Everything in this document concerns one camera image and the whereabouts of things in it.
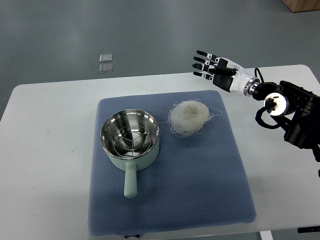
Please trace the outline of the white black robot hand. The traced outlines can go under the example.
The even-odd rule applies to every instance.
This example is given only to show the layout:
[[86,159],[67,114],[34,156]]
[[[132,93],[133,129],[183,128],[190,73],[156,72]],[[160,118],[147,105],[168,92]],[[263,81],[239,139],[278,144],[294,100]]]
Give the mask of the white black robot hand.
[[226,92],[239,92],[249,97],[258,84],[262,83],[262,80],[248,74],[241,65],[227,58],[201,50],[197,50],[196,53],[198,56],[193,58],[196,63],[192,67],[197,71],[193,74],[212,82]]

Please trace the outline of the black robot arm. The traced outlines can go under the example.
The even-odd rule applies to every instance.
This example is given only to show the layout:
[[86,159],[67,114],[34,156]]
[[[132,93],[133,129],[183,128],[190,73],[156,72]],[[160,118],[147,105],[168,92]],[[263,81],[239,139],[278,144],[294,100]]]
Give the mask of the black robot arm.
[[311,149],[320,161],[320,97],[288,81],[254,83],[248,93],[263,107],[255,121],[263,128],[284,130],[284,141]]

